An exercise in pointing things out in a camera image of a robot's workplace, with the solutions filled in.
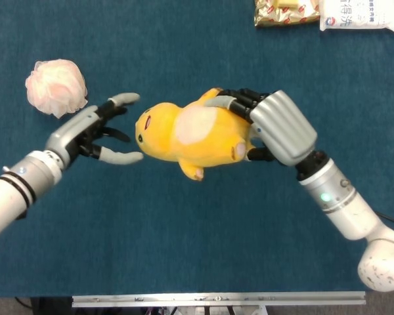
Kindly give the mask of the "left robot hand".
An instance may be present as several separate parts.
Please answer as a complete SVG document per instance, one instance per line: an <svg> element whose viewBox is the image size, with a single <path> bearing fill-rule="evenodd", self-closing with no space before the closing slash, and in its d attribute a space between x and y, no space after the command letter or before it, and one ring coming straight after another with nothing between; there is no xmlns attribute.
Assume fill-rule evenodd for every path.
<svg viewBox="0 0 394 315"><path fill-rule="evenodd" d="M113 165L129 165L143 159L141 152L115 152L99 146L94 141L112 137L128 143L125 133L106 124L116 116L127 113L127 106L140 100L137 93L121 93L111 96L100 106L89 106L81 110L48 138L45 149L59 158L61 169L68 169L78 156L85 156Z"/></svg>

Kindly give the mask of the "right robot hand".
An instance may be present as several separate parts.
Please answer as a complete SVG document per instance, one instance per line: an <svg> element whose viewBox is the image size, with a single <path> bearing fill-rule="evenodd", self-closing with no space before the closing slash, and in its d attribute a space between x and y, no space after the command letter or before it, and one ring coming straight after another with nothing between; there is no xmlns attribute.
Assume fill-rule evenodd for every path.
<svg viewBox="0 0 394 315"><path fill-rule="evenodd" d="M248 88L226 89L204 106L224 108L250 124L253 136L263 146L248 150L249 161L276 160L296 166L315 151L317 132L282 90L259 93Z"/></svg>

